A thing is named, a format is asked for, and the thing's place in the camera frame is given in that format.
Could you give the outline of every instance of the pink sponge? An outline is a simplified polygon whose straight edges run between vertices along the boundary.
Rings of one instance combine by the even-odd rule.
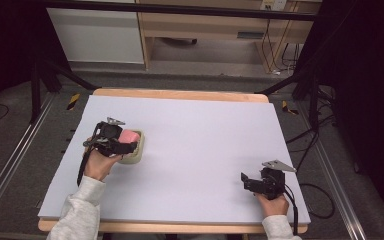
[[[123,130],[121,132],[120,137],[118,138],[118,141],[121,143],[131,143],[131,142],[138,142],[140,139],[140,136],[138,133],[130,131],[130,130]]]

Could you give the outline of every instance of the sleeve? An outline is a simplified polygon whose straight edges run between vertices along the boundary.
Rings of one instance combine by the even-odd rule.
[[[266,217],[263,220],[263,226],[269,240],[301,239],[300,237],[292,234],[291,226],[289,225],[288,218],[285,215]]]
[[[96,239],[99,229],[99,203],[105,183],[83,176],[79,189],[65,200],[61,218],[48,234],[53,239]]]

